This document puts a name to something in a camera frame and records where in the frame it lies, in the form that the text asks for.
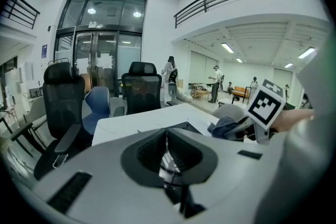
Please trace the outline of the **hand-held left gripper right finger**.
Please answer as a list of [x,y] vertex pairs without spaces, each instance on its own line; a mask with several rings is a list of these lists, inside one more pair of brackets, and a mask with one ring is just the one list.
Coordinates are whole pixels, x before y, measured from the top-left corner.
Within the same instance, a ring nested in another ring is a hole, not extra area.
[[274,135],[269,144],[235,142],[177,130],[211,148],[217,167],[202,184],[190,186],[194,201],[205,210],[167,224],[255,224],[259,204],[268,190],[281,159],[286,134]]

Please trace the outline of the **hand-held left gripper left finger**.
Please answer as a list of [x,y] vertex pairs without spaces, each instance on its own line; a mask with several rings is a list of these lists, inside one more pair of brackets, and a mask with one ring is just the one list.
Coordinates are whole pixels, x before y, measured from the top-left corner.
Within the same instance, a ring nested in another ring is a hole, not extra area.
[[162,188],[135,182],[122,167],[130,145],[156,133],[133,134],[92,146],[45,175],[34,207],[51,224],[182,224]]

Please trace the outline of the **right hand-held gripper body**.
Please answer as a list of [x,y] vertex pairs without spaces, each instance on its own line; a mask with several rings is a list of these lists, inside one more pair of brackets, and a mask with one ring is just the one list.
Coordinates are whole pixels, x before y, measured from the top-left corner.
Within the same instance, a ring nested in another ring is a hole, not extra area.
[[258,144],[267,145],[270,140],[270,128],[286,104],[284,90],[265,79],[253,95],[246,108],[247,118],[244,127],[255,136]]

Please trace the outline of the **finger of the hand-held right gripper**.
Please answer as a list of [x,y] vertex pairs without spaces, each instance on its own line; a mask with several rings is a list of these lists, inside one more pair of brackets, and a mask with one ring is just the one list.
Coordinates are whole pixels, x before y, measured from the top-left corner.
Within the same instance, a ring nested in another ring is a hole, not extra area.
[[225,138],[230,141],[243,141],[254,136],[254,122],[250,117],[245,117],[238,125],[225,133]]

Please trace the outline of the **dark blue cloth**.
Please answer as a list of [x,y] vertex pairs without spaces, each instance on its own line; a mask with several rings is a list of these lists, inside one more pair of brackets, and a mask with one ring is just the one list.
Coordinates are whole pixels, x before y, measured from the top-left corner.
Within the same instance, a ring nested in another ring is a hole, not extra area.
[[238,127],[238,123],[230,117],[223,117],[218,120],[216,124],[210,123],[207,130],[214,138],[228,140],[229,133],[234,128]]

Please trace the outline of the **white portable gas stove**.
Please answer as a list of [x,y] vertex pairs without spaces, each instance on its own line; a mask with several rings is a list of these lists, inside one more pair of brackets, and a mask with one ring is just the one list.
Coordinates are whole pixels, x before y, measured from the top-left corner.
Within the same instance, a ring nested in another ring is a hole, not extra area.
[[206,122],[202,122],[198,120],[196,121],[189,120],[189,121],[175,123],[175,124],[156,124],[152,127],[137,129],[137,133],[143,133],[146,131],[157,130],[157,129],[175,128],[175,129],[183,129],[186,131],[194,132],[194,133],[201,134],[207,137],[212,137],[210,131],[208,130],[209,126],[210,126],[210,123],[206,123]]

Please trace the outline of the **grey shell chair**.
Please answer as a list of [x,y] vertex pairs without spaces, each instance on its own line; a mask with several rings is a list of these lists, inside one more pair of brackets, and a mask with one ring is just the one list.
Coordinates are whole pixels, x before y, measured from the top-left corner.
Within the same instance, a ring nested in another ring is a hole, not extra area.
[[234,121],[239,121],[244,117],[244,115],[244,110],[234,104],[223,104],[212,113],[212,116],[219,119],[229,117]]

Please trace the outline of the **low wooden table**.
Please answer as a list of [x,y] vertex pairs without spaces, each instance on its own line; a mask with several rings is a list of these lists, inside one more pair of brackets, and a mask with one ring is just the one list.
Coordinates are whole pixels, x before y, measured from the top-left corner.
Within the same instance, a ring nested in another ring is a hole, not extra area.
[[202,90],[196,88],[191,90],[191,97],[194,99],[202,99],[205,96],[209,98],[209,95],[210,92],[208,90]]

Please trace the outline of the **blue shell chair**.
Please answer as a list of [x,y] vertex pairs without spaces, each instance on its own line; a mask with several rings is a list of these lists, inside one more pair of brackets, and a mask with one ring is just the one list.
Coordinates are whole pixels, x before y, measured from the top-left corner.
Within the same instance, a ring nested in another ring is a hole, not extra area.
[[97,123],[110,117],[110,97],[107,87],[96,86],[85,96],[85,102],[91,112],[82,119],[85,130],[94,135]]

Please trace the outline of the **black high-back office chair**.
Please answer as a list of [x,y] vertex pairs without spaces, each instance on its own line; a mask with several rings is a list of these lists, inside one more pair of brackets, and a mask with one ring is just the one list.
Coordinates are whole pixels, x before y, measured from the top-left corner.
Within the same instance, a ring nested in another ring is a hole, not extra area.
[[54,63],[46,68],[43,98],[48,129],[54,140],[42,148],[30,133],[31,122],[19,127],[10,137],[17,141],[21,135],[24,136],[41,153],[33,171],[36,180],[41,180],[91,146],[92,136],[82,123],[84,89],[84,78],[72,73],[69,62]]

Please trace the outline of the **beige chair with black legs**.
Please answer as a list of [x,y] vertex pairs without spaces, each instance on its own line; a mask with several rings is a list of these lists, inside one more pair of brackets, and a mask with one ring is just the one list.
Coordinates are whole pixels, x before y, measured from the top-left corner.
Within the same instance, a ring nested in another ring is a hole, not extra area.
[[29,112],[25,113],[23,118],[25,122],[32,123],[32,129],[35,135],[40,138],[36,131],[47,122],[43,96],[37,97],[32,101]]

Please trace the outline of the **black mesh office chair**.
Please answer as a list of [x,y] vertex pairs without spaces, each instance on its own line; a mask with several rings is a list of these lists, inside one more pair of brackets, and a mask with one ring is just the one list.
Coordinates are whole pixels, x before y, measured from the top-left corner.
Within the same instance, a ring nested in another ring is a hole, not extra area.
[[121,77],[127,101],[126,114],[137,114],[161,108],[162,77],[149,62],[132,62],[129,72]]

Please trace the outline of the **white paper notice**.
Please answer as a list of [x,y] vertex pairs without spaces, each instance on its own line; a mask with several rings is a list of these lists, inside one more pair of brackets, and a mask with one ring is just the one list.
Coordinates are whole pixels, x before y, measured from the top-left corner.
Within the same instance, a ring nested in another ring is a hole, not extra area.
[[89,58],[77,58],[76,67],[79,72],[86,73],[89,67]]
[[112,69],[113,56],[101,53],[100,57],[97,58],[97,67],[101,67],[103,69]]

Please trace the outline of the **white shelf unit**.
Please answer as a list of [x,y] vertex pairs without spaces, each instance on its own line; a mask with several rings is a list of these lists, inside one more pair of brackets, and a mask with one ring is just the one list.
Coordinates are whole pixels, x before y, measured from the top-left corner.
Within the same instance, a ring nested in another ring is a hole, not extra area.
[[30,86],[33,82],[33,64],[24,62],[18,68],[5,73],[5,93],[9,105],[22,103],[22,98],[30,98]]

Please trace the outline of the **glass entrance door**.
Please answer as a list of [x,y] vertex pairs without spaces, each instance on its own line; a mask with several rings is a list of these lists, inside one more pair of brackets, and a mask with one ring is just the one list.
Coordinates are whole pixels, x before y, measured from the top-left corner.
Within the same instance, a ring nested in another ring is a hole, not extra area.
[[[85,93],[93,87],[122,94],[121,76],[140,61],[146,0],[67,0],[56,31],[54,61],[67,61],[85,80]],[[112,69],[97,67],[100,54],[113,56]],[[86,73],[77,58],[89,58]]]

